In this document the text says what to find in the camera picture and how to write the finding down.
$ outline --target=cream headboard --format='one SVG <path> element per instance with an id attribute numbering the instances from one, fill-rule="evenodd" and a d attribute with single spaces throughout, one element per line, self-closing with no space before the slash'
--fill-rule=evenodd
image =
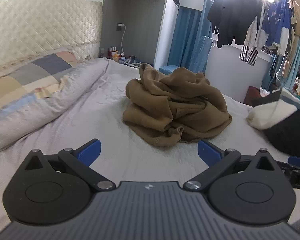
<path id="1" fill-rule="evenodd" d="M 0 76 L 59 48 L 96 57 L 102 3 L 88 0 L 0 0 Z"/>

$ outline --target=silver bolt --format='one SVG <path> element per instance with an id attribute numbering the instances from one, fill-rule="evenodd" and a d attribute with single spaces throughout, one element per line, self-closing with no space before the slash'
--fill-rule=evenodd
<path id="1" fill-rule="evenodd" d="M 201 187 L 201 183 L 195 180 L 187 181 L 186 187 L 189 189 L 198 189 Z"/>
<path id="2" fill-rule="evenodd" d="M 98 188 L 101 189 L 110 189 L 113 187 L 113 183 L 111 181 L 103 180 L 103 181 L 99 181 L 97 186 Z"/>

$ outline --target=black jacket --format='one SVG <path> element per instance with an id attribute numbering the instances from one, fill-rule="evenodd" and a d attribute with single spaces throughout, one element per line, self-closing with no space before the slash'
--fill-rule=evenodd
<path id="1" fill-rule="evenodd" d="M 219 28 L 217 47 L 231 44 L 233 39 L 243 45 L 257 9 L 257 0 L 215 0 L 207 19 L 212 22 L 212 32 L 214 26 Z"/>

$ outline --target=gray plastic housing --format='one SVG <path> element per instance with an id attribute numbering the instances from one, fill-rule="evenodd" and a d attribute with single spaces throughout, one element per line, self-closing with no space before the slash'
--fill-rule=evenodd
<path id="1" fill-rule="evenodd" d="M 216 213 L 205 197 L 177 182 L 122 182 L 97 193 L 76 217 L 57 225 L 13 221 L 0 240 L 300 240 L 285 222 L 255 227 Z"/>

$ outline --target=patchwork pillow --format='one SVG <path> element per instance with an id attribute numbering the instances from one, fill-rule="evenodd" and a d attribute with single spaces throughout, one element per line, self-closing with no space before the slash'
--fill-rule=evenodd
<path id="1" fill-rule="evenodd" d="M 66 75 L 78 64 L 73 53 L 62 51 L 36 59 L 0 78 L 0 109 L 5 106 L 2 110 L 7 111 L 25 101 L 50 97 L 63 88 Z"/>

